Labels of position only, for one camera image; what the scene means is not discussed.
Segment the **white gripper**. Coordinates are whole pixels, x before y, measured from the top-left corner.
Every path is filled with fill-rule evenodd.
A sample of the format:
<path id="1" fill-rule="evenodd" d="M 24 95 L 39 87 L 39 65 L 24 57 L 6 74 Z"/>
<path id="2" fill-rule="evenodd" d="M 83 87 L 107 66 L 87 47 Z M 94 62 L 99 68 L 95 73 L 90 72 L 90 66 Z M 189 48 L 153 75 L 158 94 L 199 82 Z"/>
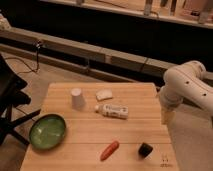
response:
<path id="1" fill-rule="evenodd" d="M 161 110 L 161 121 L 164 125 L 167 125 L 174 117 L 172 110 L 182 103 L 182 96 L 168 86 L 163 86 L 159 91 L 159 101 L 164 108 Z"/>

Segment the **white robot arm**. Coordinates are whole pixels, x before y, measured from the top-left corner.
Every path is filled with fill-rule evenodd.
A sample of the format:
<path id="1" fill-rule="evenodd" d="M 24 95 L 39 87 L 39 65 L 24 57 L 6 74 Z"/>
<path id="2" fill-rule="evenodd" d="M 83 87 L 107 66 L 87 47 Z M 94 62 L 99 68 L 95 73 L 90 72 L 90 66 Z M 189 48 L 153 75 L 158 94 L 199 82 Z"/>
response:
<path id="1" fill-rule="evenodd" d="M 163 75 L 165 85 L 160 88 L 161 122 L 167 125 L 174 117 L 173 110 L 186 98 L 213 117 L 213 87 L 203 82 L 205 66 L 189 61 L 167 69 Z"/>

